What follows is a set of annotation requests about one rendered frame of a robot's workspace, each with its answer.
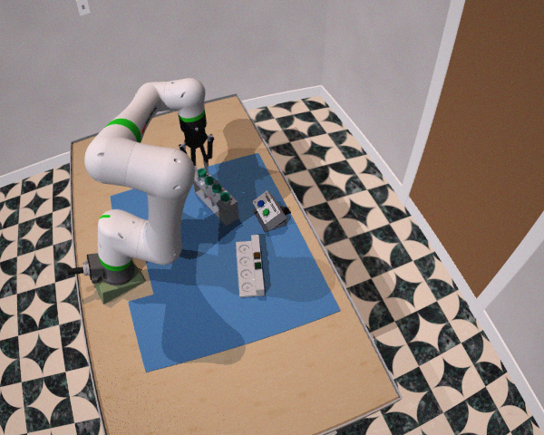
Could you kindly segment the blue flat mat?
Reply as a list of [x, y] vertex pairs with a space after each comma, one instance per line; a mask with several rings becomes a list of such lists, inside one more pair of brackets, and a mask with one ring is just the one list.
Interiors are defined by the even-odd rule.
[[[225, 226], [194, 192], [184, 205], [180, 256], [146, 261], [153, 295], [129, 301], [145, 372], [224, 352], [340, 312], [291, 214], [265, 232], [252, 201], [268, 191], [286, 207], [258, 153], [209, 166], [238, 202]], [[236, 242], [259, 236], [263, 296], [239, 297]]]

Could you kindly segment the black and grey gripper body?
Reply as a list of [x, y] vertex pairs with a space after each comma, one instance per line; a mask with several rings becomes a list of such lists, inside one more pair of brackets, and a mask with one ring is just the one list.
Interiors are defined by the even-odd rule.
[[[184, 133], [185, 136], [185, 145], [190, 147], [192, 149], [192, 143], [196, 143], [196, 148], [200, 148], [199, 141], [202, 140], [203, 144], [205, 143], [206, 139], [208, 138], [208, 135], [205, 132], [205, 129], [194, 134], [187, 134]], [[203, 138], [204, 137], [204, 138]], [[203, 139], [202, 139], [203, 138]]]

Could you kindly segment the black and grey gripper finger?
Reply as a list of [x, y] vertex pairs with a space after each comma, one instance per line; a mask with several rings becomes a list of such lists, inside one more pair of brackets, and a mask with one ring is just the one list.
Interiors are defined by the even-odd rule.
[[[180, 150], [182, 150], [183, 152], [185, 152], [187, 154], [185, 142], [182, 145], [180, 144], [179, 148], [180, 148]], [[197, 165], [196, 165], [196, 143], [195, 142], [192, 143], [192, 149], [190, 149], [190, 156], [191, 156], [191, 160], [192, 160], [192, 162], [194, 164], [194, 167], [195, 167], [195, 175], [198, 178], [199, 174], [198, 174], [198, 169], [197, 169]]]
[[206, 173], [207, 175], [209, 174], [209, 170], [208, 170], [208, 166], [209, 164], [207, 164], [209, 162], [209, 159], [212, 159], [212, 146], [213, 146], [213, 141], [214, 141], [214, 137], [212, 134], [208, 135], [208, 154], [206, 155], [206, 151], [204, 149], [204, 145], [203, 145], [203, 142], [202, 140], [199, 141], [199, 145], [200, 145], [200, 150], [201, 150], [201, 153], [203, 155], [203, 163], [204, 163], [204, 168], [206, 170]]

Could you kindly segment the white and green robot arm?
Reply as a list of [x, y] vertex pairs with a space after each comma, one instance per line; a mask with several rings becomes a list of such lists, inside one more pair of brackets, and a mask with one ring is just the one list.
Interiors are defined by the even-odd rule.
[[98, 222], [98, 253], [88, 254], [83, 267], [67, 268], [68, 275], [90, 276], [93, 284], [102, 280], [124, 285], [134, 276], [133, 257], [168, 265], [180, 256], [181, 217], [195, 179], [194, 164], [182, 150], [141, 140], [158, 111], [178, 111], [184, 133], [203, 131], [207, 126], [204, 100], [205, 88], [193, 78], [147, 82], [90, 143], [84, 156], [88, 174], [100, 183], [148, 193], [149, 217], [142, 219], [120, 209], [103, 213]]

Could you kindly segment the white sloping button panel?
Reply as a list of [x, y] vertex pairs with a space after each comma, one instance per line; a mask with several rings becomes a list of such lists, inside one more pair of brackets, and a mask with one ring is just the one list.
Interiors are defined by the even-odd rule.
[[254, 201], [257, 220], [265, 232], [282, 227], [287, 224], [287, 214], [290, 214], [288, 207], [279, 206], [276, 199], [268, 191], [264, 192]]

